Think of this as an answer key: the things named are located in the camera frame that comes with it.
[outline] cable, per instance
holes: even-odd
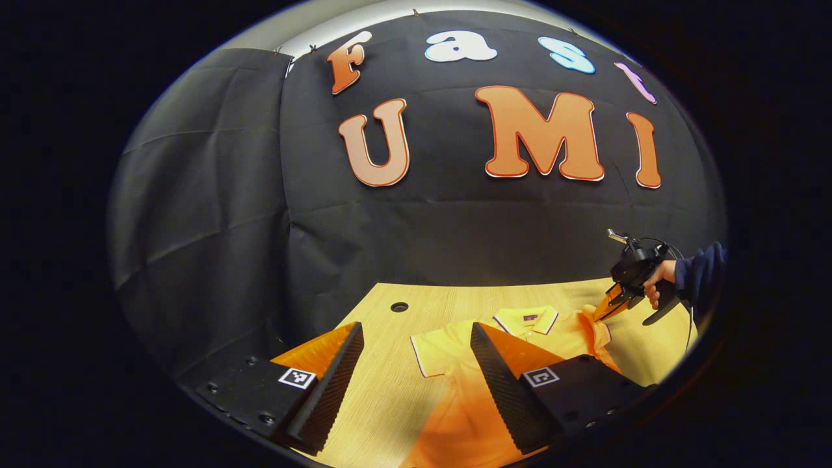
[[[687,343],[685,343],[685,353],[687,353],[688,346],[691,345],[691,331],[693,330],[693,306],[691,306],[691,321],[687,324]]]

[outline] black fabric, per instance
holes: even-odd
[[[158,99],[122,155],[110,200],[111,273],[127,320],[174,376],[239,339],[249,353],[275,345],[289,62],[261,50],[213,52]]]
[[[725,241],[721,187],[706,145],[670,93],[622,55],[545,23],[490,12],[431,12],[364,29],[373,37],[363,44],[360,79],[339,95],[331,94],[326,58],[360,30],[299,58],[285,81],[285,320],[299,340],[331,330],[377,281],[496,286],[608,276],[620,253],[606,237],[609,227],[683,252]],[[425,58],[427,37],[456,29],[482,34],[498,55],[485,62]],[[541,36],[579,47],[595,73],[554,62]],[[638,74],[658,105],[614,62]],[[519,88],[544,116],[559,92],[589,98],[604,179],[572,181],[557,170],[542,176],[533,165],[522,178],[490,177],[491,117],[474,91],[491,85]],[[351,172],[338,125],[367,116],[369,154],[383,163],[386,141],[372,111],[396,97],[408,103],[409,171],[391,187],[367,187]],[[627,112],[656,128],[658,190],[636,183],[638,146]]]

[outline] orange polo shirt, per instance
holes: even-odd
[[[524,456],[514,446],[471,351],[474,322],[453,323],[410,337],[422,375],[444,375],[450,388],[400,468],[493,468],[546,450]],[[621,372],[604,348],[610,341],[609,329],[586,312],[558,313],[551,306],[502,309],[479,322],[563,359],[589,354]]]

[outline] pink letter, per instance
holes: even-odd
[[[638,77],[638,75],[636,75],[635,73],[633,73],[633,72],[632,72],[629,68],[627,68],[627,66],[626,66],[626,65],[624,65],[623,63],[616,62],[616,63],[615,63],[615,66],[616,66],[616,67],[619,67],[619,68],[620,68],[620,69],[621,69],[621,70],[622,70],[622,71],[626,74],[626,77],[630,78],[630,81],[632,82],[632,85],[636,87],[636,89],[638,90],[638,92],[640,92],[640,93],[641,93],[641,95],[642,95],[642,96],[644,96],[644,98],[645,98],[647,101],[650,101],[653,105],[656,105],[656,98],[655,98],[655,97],[653,97],[653,95],[652,95],[652,94],[650,94],[649,92],[647,92],[647,90],[644,88],[644,85],[643,85],[643,84],[641,84],[641,78],[639,78],[639,77]]]

